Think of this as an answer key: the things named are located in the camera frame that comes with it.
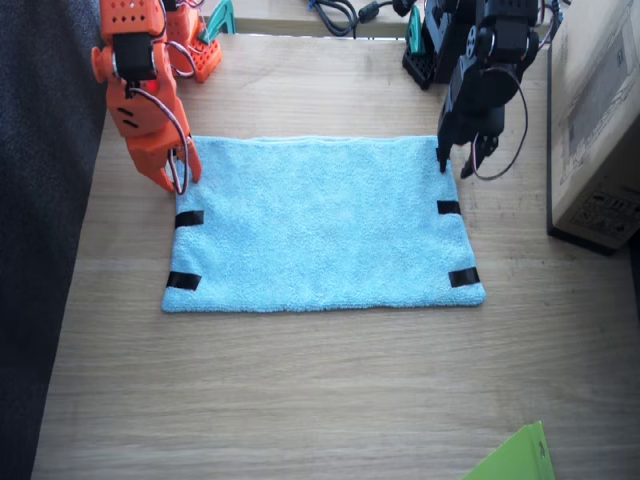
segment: green paper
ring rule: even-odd
[[[555,480],[542,422],[522,427],[463,480]]]

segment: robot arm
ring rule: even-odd
[[[396,0],[396,12],[419,15],[415,0]],[[420,31],[410,22],[403,65],[423,89],[449,83],[438,124],[438,161],[446,169],[451,147],[473,142],[462,178],[498,146],[505,104],[520,90],[539,49],[533,30],[538,1],[427,0]]]
[[[92,50],[95,77],[108,84],[107,108],[137,170],[178,194],[187,189],[189,169],[180,185],[175,158],[189,166],[195,182],[202,165],[174,75],[204,82],[221,59],[217,41],[198,39],[206,29],[198,6],[187,0],[100,0],[106,46]]]

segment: black tape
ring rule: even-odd
[[[451,281],[451,288],[458,288],[480,283],[480,276],[478,275],[476,267],[473,267],[456,272],[449,272],[449,280]]]
[[[204,223],[204,210],[192,210],[176,215],[176,228],[195,227]]]
[[[169,272],[167,287],[180,288],[182,290],[195,290],[200,284],[200,275],[193,273]]]
[[[460,215],[460,204],[454,201],[438,200],[438,213],[440,215],[446,215],[448,213],[457,213]]]

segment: light blue towel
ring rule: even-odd
[[[484,302],[435,137],[195,141],[204,172],[177,197],[165,311]]]

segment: wooden surface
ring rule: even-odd
[[[434,134],[401,42],[224,37],[181,82],[194,134]],[[542,420],[558,479],[637,478],[640,334],[628,254],[545,233],[546,52],[503,179],[458,181],[478,309],[166,315],[174,203],[107,119],[35,479],[456,479]],[[523,128],[507,108],[503,166]],[[467,150],[455,149],[459,171]]]

